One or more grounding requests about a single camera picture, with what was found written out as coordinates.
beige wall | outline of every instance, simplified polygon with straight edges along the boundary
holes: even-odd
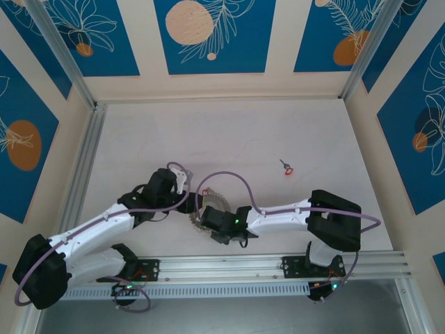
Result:
[[[377,112],[444,22],[445,1],[428,0],[369,95],[360,84],[347,103],[389,236],[405,251],[439,333],[445,333],[445,287],[432,256],[445,251],[445,201],[414,215]]]
[[[48,237],[60,220],[90,112],[75,89],[68,100],[63,98],[1,10],[0,49],[59,121],[24,224],[0,214],[0,263],[8,265],[0,290],[0,332],[9,333],[21,314],[14,304],[12,271],[28,239],[37,233]]]
[[[87,77],[86,82],[99,101],[233,96],[338,96],[349,71],[293,73],[312,2],[313,0],[276,1],[264,74],[170,76],[154,2],[118,0],[140,77]]]

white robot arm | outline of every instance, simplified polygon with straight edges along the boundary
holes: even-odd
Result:
[[[103,214],[49,239],[36,235],[28,241],[13,279],[20,284],[42,255],[60,242],[61,246],[37,267],[24,284],[24,292],[37,309],[48,308],[67,289],[77,285],[106,276],[130,279],[138,270],[138,258],[131,250],[123,244],[101,253],[97,249],[114,236],[150,221],[156,211],[165,212],[165,209],[174,207],[178,212],[189,214],[195,211],[196,198],[199,209],[202,206],[201,195],[190,193],[186,200],[184,198],[186,180],[187,175],[183,171],[160,168],[147,184],[124,194]],[[311,198],[290,205],[257,209],[240,207],[235,214],[206,207],[201,224],[213,231],[212,239],[222,244],[246,242],[272,232],[310,231],[316,236],[316,241],[310,248],[309,260],[318,266],[329,266],[340,251],[358,251],[359,218],[332,214],[322,216],[321,213],[301,210],[314,205],[361,212],[359,206],[343,198],[325,191],[313,191]],[[100,222],[83,230],[94,221]],[[81,230],[83,232],[71,237]]]

key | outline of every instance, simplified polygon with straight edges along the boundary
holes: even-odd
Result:
[[[281,163],[283,164],[284,169],[286,170],[286,172],[284,173],[285,175],[290,175],[293,172],[293,168],[291,167],[291,165],[286,164],[284,161],[282,161],[280,159]]]
[[[285,163],[284,161],[282,161],[281,159],[280,159],[280,161],[281,161],[281,163],[283,164],[283,167],[284,167],[285,170],[290,169],[291,165],[286,164],[286,163]]]

gear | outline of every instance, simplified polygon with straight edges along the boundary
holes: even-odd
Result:
[[[206,188],[205,190],[202,191],[202,208],[200,210],[201,216],[204,213],[204,210],[206,209],[206,207],[212,207],[212,208],[220,210],[220,211],[230,212],[230,205],[226,201],[224,196],[221,195],[220,193],[213,191],[211,188]],[[203,232],[203,231],[208,232],[208,233],[211,232],[208,228],[201,226],[201,222],[195,212],[189,214],[188,216],[190,217],[193,227],[198,232]]]

white tabletop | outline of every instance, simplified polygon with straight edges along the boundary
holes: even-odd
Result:
[[[290,176],[284,175],[280,159],[294,169]],[[381,218],[342,100],[252,100],[110,105],[82,222],[148,182],[169,161],[194,173],[193,190],[208,174],[230,170],[247,179],[259,206],[297,202],[324,189]],[[232,211],[250,204],[234,177],[217,176],[206,186],[223,194]],[[220,245],[197,232],[188,215],[172,212],[113,243],[124,242],[139,256],[229,255],[304,252],[313,238],[309,232],[288,232],[252,239],[246,249],[237,242]],[[362,235],[362,250],[389,249],[383,225]]]

